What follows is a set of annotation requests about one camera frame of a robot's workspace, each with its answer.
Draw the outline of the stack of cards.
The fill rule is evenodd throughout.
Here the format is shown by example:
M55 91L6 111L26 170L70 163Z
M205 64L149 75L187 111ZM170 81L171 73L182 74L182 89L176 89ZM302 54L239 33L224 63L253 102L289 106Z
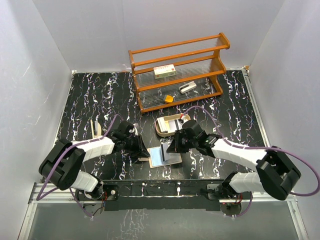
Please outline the stack of cards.
M158 125L159 125L160 132L163 133L163 134L168 133L168 127L166 125L166 121L165 121L164 117L159 117L157 119L157 122L158 122Z

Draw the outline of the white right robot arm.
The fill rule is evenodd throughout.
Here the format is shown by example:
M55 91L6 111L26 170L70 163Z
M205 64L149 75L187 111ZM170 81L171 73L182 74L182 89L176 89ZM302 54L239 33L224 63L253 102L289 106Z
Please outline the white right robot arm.
M230 173L210 191L217 196L233 199L240 193L261 192L284 201L301 177L301 172L281 149L248 149L245 145L226 142L221 135L207 134L195 120L186 121L175 131L166 152L184 154L190 149L251 170Z

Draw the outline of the cream leather card holder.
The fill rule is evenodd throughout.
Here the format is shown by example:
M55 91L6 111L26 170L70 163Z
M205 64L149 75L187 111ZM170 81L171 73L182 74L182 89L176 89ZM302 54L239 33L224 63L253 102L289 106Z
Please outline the cream leather card holder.
M183 162L179 153L164 153L160 146L148 148L147 151L150 157L140 157L138 160L140 162L148 162L150 168L159 168Z

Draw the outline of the beige oval tray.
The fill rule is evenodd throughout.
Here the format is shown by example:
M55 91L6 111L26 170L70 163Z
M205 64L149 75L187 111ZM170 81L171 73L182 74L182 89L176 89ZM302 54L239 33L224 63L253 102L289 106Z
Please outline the beige oval tray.
M188 114L174 114L169 116L158 117L155 121L156 133L164 138L173 136L177 130L182 129L182 125L191 118Z

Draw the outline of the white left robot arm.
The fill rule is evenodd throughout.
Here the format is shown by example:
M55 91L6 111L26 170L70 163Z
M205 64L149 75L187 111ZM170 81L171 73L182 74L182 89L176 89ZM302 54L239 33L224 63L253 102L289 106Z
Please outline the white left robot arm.
M99 138L71 142L60 139L41 163L38 171L59 190L74 188L85 191L93 200L103 195L103 187L95 176L81 171L83 162L125 151L133 158L150 157L141 135L127 121Z

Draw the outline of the credit card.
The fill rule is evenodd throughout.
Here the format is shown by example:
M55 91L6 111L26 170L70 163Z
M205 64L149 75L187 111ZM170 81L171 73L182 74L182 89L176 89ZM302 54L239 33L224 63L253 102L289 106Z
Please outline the credit card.
M168 142L161 144L161 158L163 162L168 161L170 159L170 154L167 152L169 145L170 144Z

